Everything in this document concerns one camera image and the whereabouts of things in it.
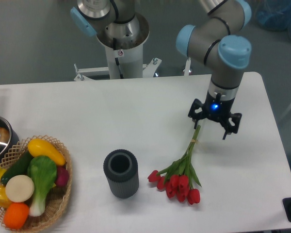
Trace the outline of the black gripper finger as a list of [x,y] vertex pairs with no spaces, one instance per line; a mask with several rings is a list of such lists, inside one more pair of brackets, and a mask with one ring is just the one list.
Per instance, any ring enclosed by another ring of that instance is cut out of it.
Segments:
[[227,135],[231,135],[232,133],[238,133],[241,118],[241,113],[229,113],[220,120],[220,124],[225,130],[223,140],[226,139]]
[[199,100],[195,99],[190,107],[188,117],[194,122],[194,129],[197,128],[199,120],[205,119],[205,113],[203,112],[204,104]]

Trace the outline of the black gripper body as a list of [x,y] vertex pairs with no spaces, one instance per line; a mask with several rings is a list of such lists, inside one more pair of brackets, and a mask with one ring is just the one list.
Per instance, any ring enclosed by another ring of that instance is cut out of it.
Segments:
[[201,119],[207,118],[218,123],[230,122],[235,124],[236,118],[231,113],[234,100],[217,100],[208,92],[202,106]]

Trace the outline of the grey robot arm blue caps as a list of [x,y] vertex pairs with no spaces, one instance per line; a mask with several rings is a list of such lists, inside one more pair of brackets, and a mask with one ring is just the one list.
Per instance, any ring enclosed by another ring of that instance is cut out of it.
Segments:
[[[194,100],[188,116],[221,124],[225,135],[238,132],[242,115],[231,107],[243,71],[251,55],[250,42],[237,36],[252,12],[243,0],[203,0],[209,20],[201,27],[184,26],[176,48],[187,58],[212,70],[205,102]],[[88,37],[95,36],[105,47],[111,79],[143,75],[143,45],[149,36],[147,20],[135,10],[133,0],[80,0],[70,11],[76,26]]]

